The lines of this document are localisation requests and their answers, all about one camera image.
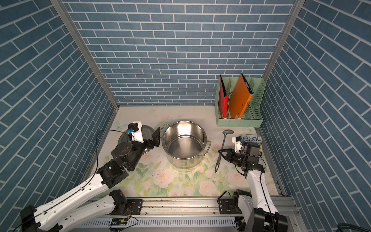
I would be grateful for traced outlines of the stainless steel pot lid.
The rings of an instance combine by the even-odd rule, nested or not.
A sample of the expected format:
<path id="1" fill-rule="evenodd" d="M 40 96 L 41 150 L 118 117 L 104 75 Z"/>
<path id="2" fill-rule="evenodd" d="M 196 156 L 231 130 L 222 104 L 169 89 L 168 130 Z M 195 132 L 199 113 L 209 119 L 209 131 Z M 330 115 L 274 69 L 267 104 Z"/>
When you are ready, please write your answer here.
<path id="1" fill-rule="evenodd" d="M 152 141 L 152 134 L 154 133 L 154 129 L 150 126 L 147 126 L 147 125 L 144 125 L 142 127 L 142 134 L 143 134 L 143 139 L 144 141 Z M 129 142 L 129 143 L 132 143 L 130 140 L 129 140 L 129 135 L 128 135 L 128 129 L 126 129 L 123 134 L 120 136 L 119 138 L 119 141 L 118 141 L 118 144 L 120 143 L 123 143 L 123 142 Z"/>

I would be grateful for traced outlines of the steel ladle black handle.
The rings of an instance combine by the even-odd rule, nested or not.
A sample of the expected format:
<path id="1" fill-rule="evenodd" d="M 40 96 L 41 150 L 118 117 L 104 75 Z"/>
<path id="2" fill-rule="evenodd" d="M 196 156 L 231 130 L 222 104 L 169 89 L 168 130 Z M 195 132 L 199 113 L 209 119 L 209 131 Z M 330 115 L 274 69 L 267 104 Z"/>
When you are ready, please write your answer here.
<path id="1" fill-rule="evenodd" d="M 226 141 L 226 137 L 227 135 L 232 135 L 234 134 L 234 131 L 233 130 L 230 130 L 230 129 L 227 129 L 227 130 L 224 130 L 222 132 L 222 134 L 224 135 L 224 138 L 223 138 L 223 142 L 222 142 L 222 146 L 221 146 L 221 150 L 224 149 L 224 145 L 225 145 L 225 141 Z M 218 155 L 218 159 L 217 159 L 217 162 L 216 162 L 216 165 L 215 165 L 215 169 L 214 169 L 214 172 L 216 173 L 219 169 L 219 166 L 220 166 L 220 162 L 221 162 L 221 158 L 222 156 L 219 154 Z"/>

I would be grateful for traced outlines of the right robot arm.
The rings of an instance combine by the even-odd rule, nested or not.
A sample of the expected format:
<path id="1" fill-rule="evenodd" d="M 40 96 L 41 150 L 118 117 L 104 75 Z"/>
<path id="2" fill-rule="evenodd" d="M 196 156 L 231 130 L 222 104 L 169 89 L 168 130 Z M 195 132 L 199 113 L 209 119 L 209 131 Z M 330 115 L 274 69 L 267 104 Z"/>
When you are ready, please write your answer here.
<path id="1" fill-rule="evenodd" d="M 259 163 L 262 160 L 260 146 L 246 143 L 238 151 L 228 148 L 220 149 L 218 153 L 241 169 L 238 174 L 250 188 L 250 191 L 237 189 L 231 196 L 234 211 L 243 215 L 236 222 L 236 229 L 239 232 L 287 232 L 288 220 L 275 207 L 265 180 L 265 165 Z"/>

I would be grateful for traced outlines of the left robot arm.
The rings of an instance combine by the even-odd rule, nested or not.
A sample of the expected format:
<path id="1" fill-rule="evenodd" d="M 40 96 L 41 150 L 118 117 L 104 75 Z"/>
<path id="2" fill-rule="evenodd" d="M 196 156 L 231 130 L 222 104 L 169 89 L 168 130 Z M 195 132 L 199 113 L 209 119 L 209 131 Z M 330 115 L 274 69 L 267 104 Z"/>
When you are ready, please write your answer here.
<path id="1" fill-rule="evenodd" d="M 88 180 L 47 204 L 39 207 L 29 205 L 22 209 L 21 230 L 68 232 L 96 217 L 126 213 L 129 208 L 127 198 L 121 190 L 113 187 L 135 170 L 146 149 L 160 145 L 160 128 L 147 140 L 143 138 L 141 129 L 139 121 L 129 124 L 130 140 L 118 144 L 111 152 L 113 158 Z"/>

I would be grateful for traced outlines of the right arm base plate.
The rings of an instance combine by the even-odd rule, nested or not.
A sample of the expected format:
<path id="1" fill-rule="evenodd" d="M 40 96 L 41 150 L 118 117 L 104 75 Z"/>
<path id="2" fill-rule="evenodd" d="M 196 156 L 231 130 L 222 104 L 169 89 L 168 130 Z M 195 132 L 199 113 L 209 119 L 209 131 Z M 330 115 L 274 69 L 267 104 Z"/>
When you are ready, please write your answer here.
<path id="1" fill-rule="evenodd" d="M 241 211 L 234 204 L 234 201 L 232 198 L 221 198 L 217 200 L 217 203 L 219 205 L 219 213 L 221 215 L 241 214 Z"/>

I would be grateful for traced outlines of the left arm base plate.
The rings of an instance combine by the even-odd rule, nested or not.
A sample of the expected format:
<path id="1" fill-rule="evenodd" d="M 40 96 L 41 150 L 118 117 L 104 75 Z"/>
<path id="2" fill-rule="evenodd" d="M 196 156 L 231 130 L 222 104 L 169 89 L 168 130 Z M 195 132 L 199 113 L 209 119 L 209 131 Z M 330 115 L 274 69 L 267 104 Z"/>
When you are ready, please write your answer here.
<path id="1" fill-rule="evenodd" d="M 108 215 L 126 215 L 126 216 L 136 216 L 140 215 L 142 207 L 143 207 L 143 199 L 128 199 L 127 204 L 121 208 L 117 209 L 117 207 L 114 208 L 114 210 L 109 213 Z"/>

